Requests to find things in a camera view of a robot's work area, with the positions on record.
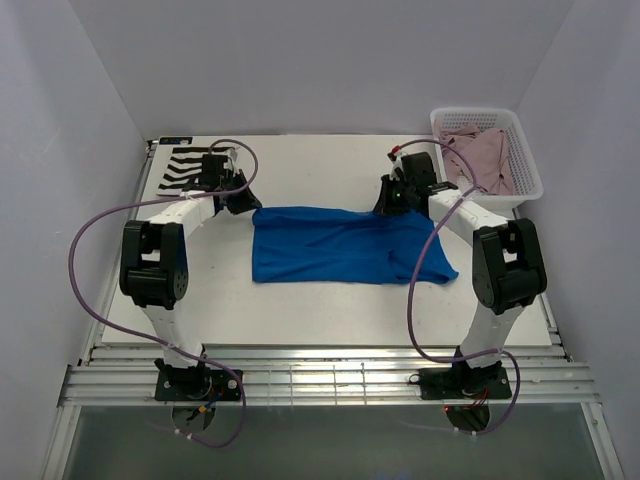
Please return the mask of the pink garment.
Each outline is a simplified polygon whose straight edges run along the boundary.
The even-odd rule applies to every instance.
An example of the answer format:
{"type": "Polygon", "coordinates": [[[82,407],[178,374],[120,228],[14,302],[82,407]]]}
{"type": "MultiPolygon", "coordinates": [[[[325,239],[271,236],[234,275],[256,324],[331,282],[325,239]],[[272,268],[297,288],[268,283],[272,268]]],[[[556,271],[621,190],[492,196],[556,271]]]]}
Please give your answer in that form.
{"type": "Polygon", "coordinates": [[[516,194],[509,165],[509,142],[504,130],[481,130],[474,123],[451,130],[445,129],[441,120],[435,122],[434,130],[445,144],[442,156],[449,181],[473,184],[471,172],[474,172],[479,192],[500,196],[516,194]]]}

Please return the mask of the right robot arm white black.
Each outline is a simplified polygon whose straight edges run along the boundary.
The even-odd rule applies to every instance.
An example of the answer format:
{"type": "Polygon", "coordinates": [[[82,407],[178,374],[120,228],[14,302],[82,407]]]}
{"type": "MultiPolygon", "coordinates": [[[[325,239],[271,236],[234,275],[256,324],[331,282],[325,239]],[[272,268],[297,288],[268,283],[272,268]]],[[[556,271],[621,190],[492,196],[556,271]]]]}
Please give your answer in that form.
{"type": "Polygon", "coordinates": [[[434,358],[414,381],[424,400],[512,396],[502,365],[516,319],[547,287],[534,223],[495,214],[451,182],[439,182],[428,153],[395,149],[374,206],[381,216],[420,213],[472,249],[471,281],[477,298],[469,331],[450,357],[434,358]]]}

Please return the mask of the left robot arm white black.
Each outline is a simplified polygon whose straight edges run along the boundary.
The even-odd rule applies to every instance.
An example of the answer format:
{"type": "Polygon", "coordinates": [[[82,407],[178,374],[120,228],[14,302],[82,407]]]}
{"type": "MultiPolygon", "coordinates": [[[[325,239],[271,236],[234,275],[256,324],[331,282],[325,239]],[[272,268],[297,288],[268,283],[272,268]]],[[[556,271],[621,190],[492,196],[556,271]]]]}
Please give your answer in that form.
{"type": "Polygon", "coordinates": [[[187,239],[223,210],[239,215],[261,207],[236,159],[237,149],[231,146],[179,148],[157,190],[167,207],[147,219],[128,221],[123,230],[120,290],[141,309],[165,348],[155,361],[160,389],[180,399],[207,396],[217,378],[204,362],[202,342],[183,321],[187,239]]]}

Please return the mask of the blue tank top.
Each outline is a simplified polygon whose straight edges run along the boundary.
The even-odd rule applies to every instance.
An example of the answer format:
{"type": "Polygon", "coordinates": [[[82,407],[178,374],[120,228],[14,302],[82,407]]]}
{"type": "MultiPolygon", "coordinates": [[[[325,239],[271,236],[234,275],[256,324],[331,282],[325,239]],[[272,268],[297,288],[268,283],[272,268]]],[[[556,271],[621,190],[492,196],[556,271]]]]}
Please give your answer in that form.
{"type": "Polygon", "coordinates": [[[256,283],[411,281],[434,223],[410,212],[384,217],[317,207],[269,207],[252,216],[256,283]]]}

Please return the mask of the black white striped tank top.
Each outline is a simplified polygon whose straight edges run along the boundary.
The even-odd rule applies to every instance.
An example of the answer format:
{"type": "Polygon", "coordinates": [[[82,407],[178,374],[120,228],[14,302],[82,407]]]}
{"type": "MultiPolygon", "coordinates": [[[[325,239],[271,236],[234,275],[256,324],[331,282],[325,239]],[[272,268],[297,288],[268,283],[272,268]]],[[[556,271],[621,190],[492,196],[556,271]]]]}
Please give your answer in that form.
{"type": "Polygon", "coordinates": [[[236,173],[233,147],[175,147],[156,189],[159,197],[178,197],[184,191],[221,190],[236,173]]]}

